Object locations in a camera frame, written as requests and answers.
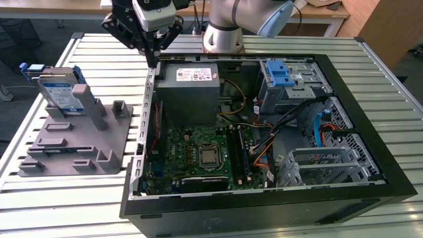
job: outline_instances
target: cpu socket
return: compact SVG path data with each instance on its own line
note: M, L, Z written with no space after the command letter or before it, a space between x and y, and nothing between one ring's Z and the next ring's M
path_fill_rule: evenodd
M206 171L214 171L220 165L219 145L215 143L199 144L199 163Z

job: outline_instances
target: ram slot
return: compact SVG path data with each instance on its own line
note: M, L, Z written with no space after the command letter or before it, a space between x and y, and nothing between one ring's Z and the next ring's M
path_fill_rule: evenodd
M242 157L243 157L243 162L244 162L244 174L247 177L247 181L251 181L251 172L250 172L250 164L248 164L248 152L247 152L247 148L244 145L244 136L243 136L243 130L239 129L239 143L240 143L240 148L242 148Z
M239 137L239 129L230 128L227 131L227 142L230 149L230 159L232 166L234 182L239 185L247 180L247 174L244 171L242 138Z

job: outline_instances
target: green motherboard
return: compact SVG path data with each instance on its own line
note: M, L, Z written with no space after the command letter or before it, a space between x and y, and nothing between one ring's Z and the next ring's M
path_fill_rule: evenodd
M155 162L152 170L162 170L154 182L155 194L174 194L178 192L179 178L188 177L228 177L227 190L252 189L263 187L263 175L259 169L252 169L248 179L242 182L235 178L234 153L228 143L228 127L171 128L167 132L164 160ZM242 130L244 148L254 145L252 131L248 127Z

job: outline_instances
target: power supply label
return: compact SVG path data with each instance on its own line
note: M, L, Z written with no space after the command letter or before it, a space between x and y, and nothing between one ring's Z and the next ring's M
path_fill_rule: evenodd
M179 68L176 70L176 81L211 81L211 68Z

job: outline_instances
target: yellow wire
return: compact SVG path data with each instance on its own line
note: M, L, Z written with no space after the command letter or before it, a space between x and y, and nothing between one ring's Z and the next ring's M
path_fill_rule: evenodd
M243 103L243 106L240 107L240 109L238 109L236 111L232 111L232 112L222 112L222 113L218 113L218 115L232 115L232 114L239 113L239 112L244 109L246 103L247 103L247 101L246 101L246 95L244 95L243 90L240 90L240 88L238 87L238 85L236 85L231 80L226 79L224 81L228 82L230 84L232 84L232 86L238 89L238 91L239 91L240 94L243 95L243 101L244 101L244 103Z

